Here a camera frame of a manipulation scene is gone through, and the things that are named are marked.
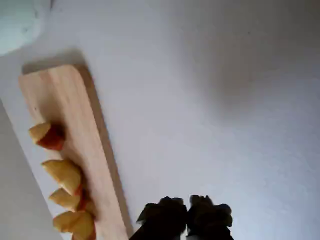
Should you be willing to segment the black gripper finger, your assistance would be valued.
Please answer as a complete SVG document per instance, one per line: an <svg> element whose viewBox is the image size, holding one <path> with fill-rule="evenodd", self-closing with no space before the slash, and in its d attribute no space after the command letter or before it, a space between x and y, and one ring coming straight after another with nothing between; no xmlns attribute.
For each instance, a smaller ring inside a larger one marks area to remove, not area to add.
<svg viewBox="0 0 320 240"><path fill-rule="evenodd" d="M140 228L130 240L179 240L186 229L187 207L179 197L163 197L147 203L136 222Z"/></svg>
<svg viewBox="0 0 320 240"><path fill-rule="evenodd" d="M208 195L191 195L187 213L188 240L232 240L232 209L226 203L214 204Z"/></svg>

